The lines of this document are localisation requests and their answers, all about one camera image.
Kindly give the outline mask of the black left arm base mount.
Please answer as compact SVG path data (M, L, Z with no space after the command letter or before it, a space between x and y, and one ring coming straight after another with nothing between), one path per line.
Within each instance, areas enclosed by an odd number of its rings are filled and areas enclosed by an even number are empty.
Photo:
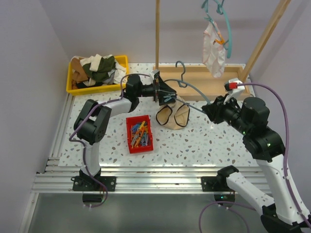
M71 177L73 182L73 191L108 191L114 192L117 177L116 176L101 176L99 171L93 178L86 175L83 171L79 171L79 175Z

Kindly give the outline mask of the beige underwear black trim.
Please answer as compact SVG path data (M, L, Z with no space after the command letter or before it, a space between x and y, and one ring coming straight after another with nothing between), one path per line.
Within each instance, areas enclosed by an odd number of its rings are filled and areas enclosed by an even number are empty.
M157 123L171 130L185 128L189 121L190 107L184 102L182 98L177 98L175 103L161 106L155 116Z

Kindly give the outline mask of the orange clothespin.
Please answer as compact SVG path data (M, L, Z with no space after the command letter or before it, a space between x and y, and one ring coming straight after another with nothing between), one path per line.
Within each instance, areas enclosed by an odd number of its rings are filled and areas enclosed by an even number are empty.
M220 33L217 34L217 39L214 39L214 44L218 43L219 45L224 45L226 43L226 41L224 40L224 38L222 37L222 35Z

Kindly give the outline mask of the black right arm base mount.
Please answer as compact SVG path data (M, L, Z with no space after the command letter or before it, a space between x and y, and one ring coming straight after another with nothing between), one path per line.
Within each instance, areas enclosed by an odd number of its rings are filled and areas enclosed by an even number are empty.
M203 192L230 192L232 189L227 185L226 179L239 170L233 165L226 166L217 171L216 176L201 177L201 187Z

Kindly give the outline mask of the white pink-trimmed underwear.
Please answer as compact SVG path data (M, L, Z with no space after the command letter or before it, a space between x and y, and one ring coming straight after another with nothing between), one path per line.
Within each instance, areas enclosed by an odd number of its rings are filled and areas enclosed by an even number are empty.
M214 78L220 78L225 70L225 48L219 44L217 24L208 23L203 33L202 63Z

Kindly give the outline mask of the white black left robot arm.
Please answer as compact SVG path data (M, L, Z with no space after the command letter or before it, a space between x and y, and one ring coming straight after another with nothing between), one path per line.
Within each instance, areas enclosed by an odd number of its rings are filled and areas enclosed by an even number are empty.
M101 170L99 165L99 142L103 139L111 117L134 111L139 105L140 97L152 97L154 102L164 105L174 102L176 91L167 85L160 75L156 75L151 84L143 84L139 74L125 76L125 88L117 99L98 103L87 100L75 123L70 142L81 143L83 161L81 172L86 175L84 185L89 190L97 190L101 178L97 176Z

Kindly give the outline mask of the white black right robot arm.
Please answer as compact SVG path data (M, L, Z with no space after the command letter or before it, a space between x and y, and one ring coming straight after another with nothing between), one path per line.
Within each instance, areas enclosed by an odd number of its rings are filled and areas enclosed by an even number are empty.
M270 110L256 97L246 98L239 106L235 98L224 102L218 96L214 103L202 106L215 124L226 122L243 135L242 142L262 170L272 196L266 195L249 182L234 166L217 172L216 186L238 192L260 215L269 233L300 233L311 222L311 213L300 197L297 208L288 190L290 171L284 168L285 146L279 134L268 127Z

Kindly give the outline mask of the teal clothes hanger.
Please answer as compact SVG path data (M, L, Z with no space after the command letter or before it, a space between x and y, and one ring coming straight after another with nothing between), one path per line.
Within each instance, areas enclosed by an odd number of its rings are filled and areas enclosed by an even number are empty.
M222 25L220 26L219 23L216 23L216 21L213 19L213 17L209 13L209 0L204 0L201 9L204 10L205 12L205 17L204 19L209 22L214 30L216 31L216 38L217 34L220 33L226 43L223 46L223 48L226 51L226 57L229 59L231 58L232 55L232 30L231 30L231 25L229 22L229 18L227 15L226 10L224 9L224 0L213 0L213 3L216 4L216 13L220 16L223 17L223 22L221 23Z

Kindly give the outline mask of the blue clothespin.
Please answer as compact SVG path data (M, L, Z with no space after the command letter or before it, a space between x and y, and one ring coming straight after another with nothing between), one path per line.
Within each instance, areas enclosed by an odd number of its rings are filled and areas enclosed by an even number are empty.
M167 94L163 96L164 102L169 102L170 100L173 100L176 97L175 94Z

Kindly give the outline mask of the grey-blue clothes hanger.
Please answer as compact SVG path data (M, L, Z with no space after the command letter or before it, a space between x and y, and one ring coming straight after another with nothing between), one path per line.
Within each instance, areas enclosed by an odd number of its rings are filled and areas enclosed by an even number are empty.
M185 65L177 61L174 65L160 66L161 77L170 87L177 91L179 98L185 102L202 101L210 104L208 83L211 74L203 65Z

